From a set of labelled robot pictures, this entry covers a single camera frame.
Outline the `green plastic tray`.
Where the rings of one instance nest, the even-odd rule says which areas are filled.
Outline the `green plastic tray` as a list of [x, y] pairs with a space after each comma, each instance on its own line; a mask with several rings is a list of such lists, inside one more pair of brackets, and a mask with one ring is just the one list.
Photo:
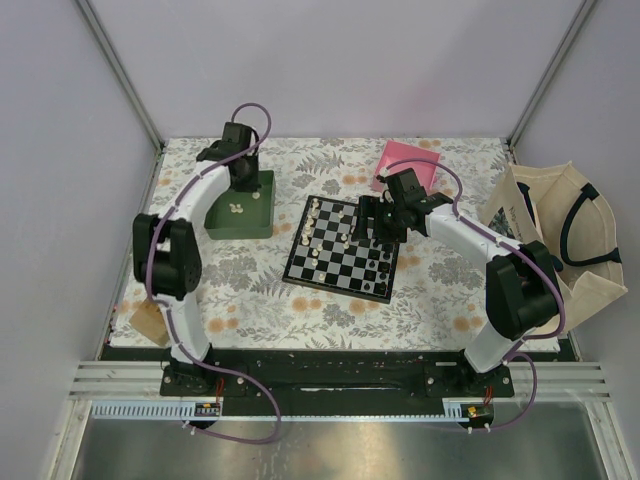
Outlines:
[[212, 240], [267, 239], [273, 235], [275, 174], [262, 170], [254, 192], [228, 190], [211, 206], [204, 228]]

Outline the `black white chess board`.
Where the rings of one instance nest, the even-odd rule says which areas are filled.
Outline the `black white chess board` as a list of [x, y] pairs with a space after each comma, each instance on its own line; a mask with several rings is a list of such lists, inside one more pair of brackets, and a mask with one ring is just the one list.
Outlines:
[[399, 257], [397, 244], [355, 241], [357, 205], [309, 196], [284, 267], [286, 283], [388, 304]]

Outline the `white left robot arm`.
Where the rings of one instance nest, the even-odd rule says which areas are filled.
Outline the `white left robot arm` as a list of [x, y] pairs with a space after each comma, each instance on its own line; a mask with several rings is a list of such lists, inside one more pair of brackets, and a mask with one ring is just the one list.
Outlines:
[[228, 190], [254, 193], [258, 180], [260, 137], [254, 128], [225, 124], [222, 137], [196, 158], [190, 179], [160, 214], [133, 221], [133, 271], [149, 301], [159, 306], [169, 332], [172, 357], [188, 364], [182, 383], [196, 395], [216, 386], [215, 368], [203, 362], [210, 344], [203, 333], [196, 289], [202, 260], [195, 227]]

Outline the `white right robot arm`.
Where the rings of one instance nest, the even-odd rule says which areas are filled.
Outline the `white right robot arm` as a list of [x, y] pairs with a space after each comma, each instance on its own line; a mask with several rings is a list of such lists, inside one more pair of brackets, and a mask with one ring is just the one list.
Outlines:
[[412, 230], [453, 249], [485, 274], [488, 322], [463, 350], [465, 365], [455, 371], [457, 388], [478, 395], [490, 385], [490, 372], [513, 358], [536, 329], [554, 317], [564, 325], [552, 255], [537, 240], [520, 243], [465, 217], [457, 196], [429, 194], [411, 168], [379, 180], [386, 185], [382, 194], [358, 199], [353, 239], [400, 244]]

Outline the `cream canvas tote bag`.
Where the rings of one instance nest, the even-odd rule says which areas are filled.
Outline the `cream canvas tote bag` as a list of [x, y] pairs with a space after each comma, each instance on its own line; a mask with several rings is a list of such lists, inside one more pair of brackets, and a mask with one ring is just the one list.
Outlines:
[[510, 238], [546, 245], [564, 300], [566, 332], [628, 292], [613, 211], [571, 163], [508, 165], [479, 219]]

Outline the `brown cardboard box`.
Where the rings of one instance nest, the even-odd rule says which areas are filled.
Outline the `brown cardboard box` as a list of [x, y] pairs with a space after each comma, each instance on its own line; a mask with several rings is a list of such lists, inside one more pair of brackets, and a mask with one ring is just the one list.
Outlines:
[[140, 303], [130, 319], [130, 325], [159, 347], [165, 347], [169, 342], [163, 314], [158, 305], [149, 300]]

